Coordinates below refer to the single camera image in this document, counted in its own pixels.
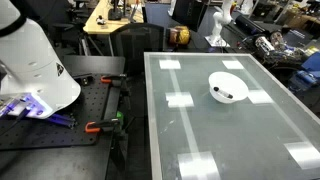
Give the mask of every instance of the white square marker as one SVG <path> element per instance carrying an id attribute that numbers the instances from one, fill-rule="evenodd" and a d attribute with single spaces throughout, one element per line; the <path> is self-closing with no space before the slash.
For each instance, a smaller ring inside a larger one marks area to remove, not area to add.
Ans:
<path id="1" fill-rule="evenodd" d="M 244 69 L 244 67 L 239 61 L 222 61 L 222 63 L 228 69 Z"/>
<path id="2" fill-rule="evenodd" d="M 159 60 L 160 69 L 181 69 L 179 60 Z"/>
<path id="3" fill-rule="evenodd" d="M 166 93 L 169 108 L 193 107 L 192 96 L 189 92 Z"/>
<path id="4" fill-rule="evenodd" d="M 249 91 L 248 98 L 253 104 L 273 103 L 272 98 L 264 90 L 251 90 Z"/>
<path id="5" fill-rule="evenodd" d="M 293 159 L 301 169 L 314 169 L 320 167 L 320 153 L 309 142 L 297 142 L 284 144 Z"/>
<path id="6" fill-rule="evenodd" d="M 178 154 L 182 180 L 220 180 L 220 174 L 211 152 Z"/>

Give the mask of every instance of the black marker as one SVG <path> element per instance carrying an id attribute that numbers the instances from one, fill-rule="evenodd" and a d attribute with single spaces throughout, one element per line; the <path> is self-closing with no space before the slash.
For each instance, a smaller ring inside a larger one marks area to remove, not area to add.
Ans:
<path id="1" fill-rule="evenodd" d="M 226 98 L 229 98 L 229 99 L 233 98 L 233 96 L 231 94 L 219 89 L 218 87 L 214 87 L 213 90 L 216 91 L 216 92 L 219 92 L 221 95 L 223 95 Z"/>

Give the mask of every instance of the frosted glass tabletop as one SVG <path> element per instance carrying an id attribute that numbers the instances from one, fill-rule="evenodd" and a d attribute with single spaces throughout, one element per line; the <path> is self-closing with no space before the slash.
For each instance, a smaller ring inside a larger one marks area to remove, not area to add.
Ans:
<path id="1" fill-rule="evenodd" d="M 320 121 L 251 55 L 145 53 L 153 179 L 320 178 Z M 215 100 L 208 78 L 228 72 L 249 89 Z"/>

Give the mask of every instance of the floor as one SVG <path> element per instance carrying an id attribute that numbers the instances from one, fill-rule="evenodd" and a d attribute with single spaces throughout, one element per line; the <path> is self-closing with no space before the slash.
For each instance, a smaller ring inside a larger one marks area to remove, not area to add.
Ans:
<path id="1" fill-rule="evenodd" d="M 151 179 L 151 157 L 149 131 L 144 119 L 147 118 L 144 76 L 135 77 L 129 81 L 128 86 L 131 91 L 132 109 L 127 114 L 129 119 L 135 118 L 135 120 L 128 128 L 126 179 L 148 180 Z"/>

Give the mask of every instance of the white robot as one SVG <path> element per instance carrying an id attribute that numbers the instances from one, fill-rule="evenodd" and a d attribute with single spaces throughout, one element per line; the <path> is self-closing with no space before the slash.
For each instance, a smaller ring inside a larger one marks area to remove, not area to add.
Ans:
<path id="1" fill-rule="evenodd" d="M 21 15 L 9 0 L 0 0 L 0 117 L 45 119 L 77 99 L 80 86 L 66 71 L 45 33 Z"/>
<path id="2" fill-rule="evenodd" d="M 241 6 L 241 14 L 249 15 L 252 12 L 253 8 L 253 0 L 243 0 L 242 6 Z"/>
<path id="3" fill-rule="evenodd" d="M 233 0 L 224 0 L 222 4 L 222 9 L 215 7 L 218 12 L 213 14 L 213 30 L 210 36 L 206 36 L 206 40 L 211 46 L 229 46 L 225 40 L 220 36 L 222 27 L 226 24 L 229 24 L 232 20 L 230 15 L 230 8 Z"/>

